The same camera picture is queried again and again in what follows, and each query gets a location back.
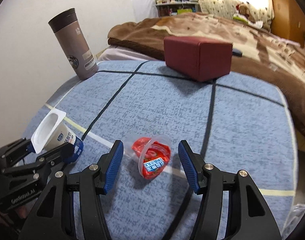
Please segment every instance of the silver bolt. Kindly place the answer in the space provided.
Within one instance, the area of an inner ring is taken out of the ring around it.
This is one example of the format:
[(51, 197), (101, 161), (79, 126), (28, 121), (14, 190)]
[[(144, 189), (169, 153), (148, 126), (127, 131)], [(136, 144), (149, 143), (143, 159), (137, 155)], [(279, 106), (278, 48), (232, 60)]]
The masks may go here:
[(214, 166), (211, 163), (206, 163), (205, 164), (205, 169), (212, 170), (213, 168), (214, 168)]
[(91, 164), (91, 165), (89, 166), (89, 169), (90, 169), (91, 171), (95, 171), (96, 169), (98, 169), (98, 165), (97, 165), (97, 164)]
[(60, 178), (63, 176), (63, 172), (62, 171), (57, 171), (55, 174), (56, 178)]
[(240, 176), (246, 177), (248, 175), (247, 171), (239, 171)]
[(38, 179), (39, 178), (39, 174), (38, 173), (35, 173), (34, 175), (33, 175), (33, 179)]

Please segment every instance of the plastic bag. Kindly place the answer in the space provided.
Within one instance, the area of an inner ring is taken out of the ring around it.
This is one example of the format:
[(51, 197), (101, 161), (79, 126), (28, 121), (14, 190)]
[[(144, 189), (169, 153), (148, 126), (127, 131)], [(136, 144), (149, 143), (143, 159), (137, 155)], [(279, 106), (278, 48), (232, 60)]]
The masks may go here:
[(171, 140), (166, 135), (151, 137), (130, 135), (125, 140), (125, 151), (134, 152), (138, 170), (145, 179), (157, 177), (167, 166), (171, 154)]
[(286, 239), (290, 235), (290, 233), (298, 225), (304, 214), (305, 214), (305, 204), (297, 204), (291, 207), (286, 225), (281, 232), (282, 239)]

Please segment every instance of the stuffed toy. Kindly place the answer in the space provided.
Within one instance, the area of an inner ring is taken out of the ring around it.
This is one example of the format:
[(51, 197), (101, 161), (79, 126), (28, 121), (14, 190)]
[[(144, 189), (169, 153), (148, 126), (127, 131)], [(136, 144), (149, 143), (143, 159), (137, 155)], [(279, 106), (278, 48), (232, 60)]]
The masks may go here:
[(239, 14), (245, 16), (252, 23), (256, 23), (256, 20), (251, 15), (250, 10), (246, 4), (240, 3), (236, 6), (236, 9), (239, 11)]

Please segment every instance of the maroon box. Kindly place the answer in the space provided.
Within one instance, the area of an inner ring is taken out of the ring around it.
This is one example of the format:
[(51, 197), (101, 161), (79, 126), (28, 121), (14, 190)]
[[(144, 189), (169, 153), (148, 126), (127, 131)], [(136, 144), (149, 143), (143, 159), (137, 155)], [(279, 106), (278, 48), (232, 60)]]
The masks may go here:
[(199, 82), (230, 73), (232, 44), (204, 37), (164, 39), (166, 65)]

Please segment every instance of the tumbler lid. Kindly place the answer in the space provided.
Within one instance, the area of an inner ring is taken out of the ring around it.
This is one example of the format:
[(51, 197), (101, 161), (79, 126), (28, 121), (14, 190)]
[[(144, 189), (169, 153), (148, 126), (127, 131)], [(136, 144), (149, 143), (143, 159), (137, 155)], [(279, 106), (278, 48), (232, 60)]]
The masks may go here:
[(54, 18), (52, 18), (48, 24), (52, 28), (53, 32), (56, 33), (57, 31), (61, 30), (62, 28), (66, 27), (67, 25), (77, 21), (77, 15), (74, 8), (66, 10)]

